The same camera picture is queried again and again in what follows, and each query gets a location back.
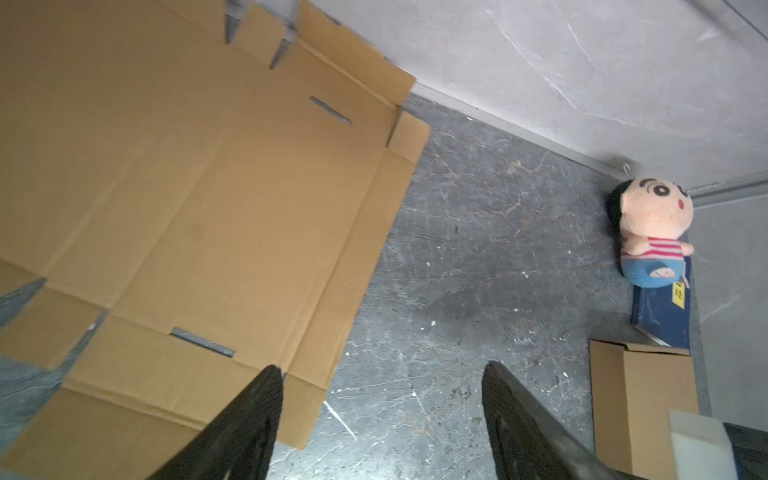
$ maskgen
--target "doll face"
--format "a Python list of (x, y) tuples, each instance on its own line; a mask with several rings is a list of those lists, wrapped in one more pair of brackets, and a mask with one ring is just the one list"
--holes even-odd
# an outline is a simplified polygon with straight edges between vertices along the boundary
[(642, 237), (677, 239), (694, 220), (688, 192), (668, 180), (635, 179), (621, 195), (621, 230)]

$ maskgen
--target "cardboard slot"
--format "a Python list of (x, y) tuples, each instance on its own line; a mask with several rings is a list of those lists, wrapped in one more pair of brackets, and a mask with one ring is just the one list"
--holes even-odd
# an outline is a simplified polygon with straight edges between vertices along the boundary
[(415, 78), (389, 63), (362, 38), (305, 1), (299, 6), (298, 24), (302, 43), (380, 101), (397, 106), (406, 100)]
[(325, 13), (325, 12), (323, 12), (323, 15), (325, 15), (325, 16), (326, 16), (326, 18), (328, 18), (328, 19), (329, 19), (331, 22), (333, 22), (333, 24), (334, 24), (335, 26), (337, 26), (337, 27), (340, 27), (340, 26), (341, 26), (341, 22), (340, 22), (339, 20), (336, 20), (334, 17), (332, 17), (332, 16), (328, 15), (328, 14), (327, 14), (327, 13)]
[(275, 58), (273, 58), (270, 62), (270, 70), (274, 70), (277, 64), (280, 63), (280, 59), (283, 58), (283, 55), (286, 54), (292, 42), (293, 41), (289, 40), (288, 38), (284, 38), (283, 41), (280, 42), (280, 47), (278, 47), (277, 51), (275, 52)]
[[(381, 148), (397, 122), (398, 110), (383, 104), (370, 91), (349, 79), (338, 69), (318, 58), (297, 38), (273, 70), (284, 75), (289, 81), (305, 92), (302, 102), (316, 112), (318, 117), (333, 123), (346, 133), (354, 130), (356, 139), (371, 142)], [(318, 108), (309, 100), (310, 96), (322, 99), (337, 111), (353, 119), (354, 125), (346, 125)]]
[(65, 377), (64, 388), (202, 429), (259, 371), (110, 315)]
[(220, 353), (221, 355), (228, 356), (230, 358), (235, 356), (235, 351), (229, 348), (228, 346), (220, 345), (214, 342), (209, 342), (208, 340), (205, 340), (202, 336), (197, 336), (194, 333), (188, 332), (185, 329), (180, 329), (177, 326), (175, 326), (174, 329), (171, 330), (170, 334), (186, 342), (193, 343), (194, 345), (201, 346), (205, 349), (213, 350), (214, 352)]
[(249, 54), (266, 67), (273, 68), (288, 35), (288, 28), (263, 8), (253, 6), (230, 40), (232, 46)]
[(231, 44), (232, 40), (234, 40), (235, 35), (237, 34), (237, 29), (240, 27), (241, 22), (242, 21), (240, 19), (231, 17), (229, 15), (224, 18), (224, 42), (227, 45)]
[(328, 105), (326, 102), (320, 100), (318, 97), (310, 97), (310, 100), (317, 105), (318, 107), (322, 108), (323, 110), (327, 111), (334, 117), (338, 118), (342, 122), (344, 122), (347, 125), (351, 125), (352, 121), (339, 113), (337, 110), (334, 110), (330, 105)]

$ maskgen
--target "doll arm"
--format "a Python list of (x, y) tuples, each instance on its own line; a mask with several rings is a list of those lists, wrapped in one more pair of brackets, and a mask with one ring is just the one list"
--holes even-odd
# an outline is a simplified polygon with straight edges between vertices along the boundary
[(680, 247), (683, 249), (683, 255), (690, 257), (694, 254), (694, 246), (690, 243), (680, 242)]
[(650, 242), (647, 237), (629, 235), (624, 239), (624, 251), (630, 255), (642, 255), (650, 250)]

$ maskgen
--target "doll head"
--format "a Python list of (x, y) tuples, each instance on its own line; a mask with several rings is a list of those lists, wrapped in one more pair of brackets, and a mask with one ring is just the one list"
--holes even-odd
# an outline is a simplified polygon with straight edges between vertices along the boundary
[(635, 178), (611, 193), (608, 213), (625, 237), (633, 233), (677, 239), (694, 220), (694, 202), (688, 192), (673, 182)]

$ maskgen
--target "book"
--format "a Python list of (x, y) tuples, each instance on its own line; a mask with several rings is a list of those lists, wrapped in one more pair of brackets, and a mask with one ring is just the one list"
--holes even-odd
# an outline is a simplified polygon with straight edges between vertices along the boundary
[[(685, 277), (690, 285), (690, 257)], [(630, 324), (663, 346), (690, 348), (690, 289), (678, 281), (661, 288), (634, 288)]]

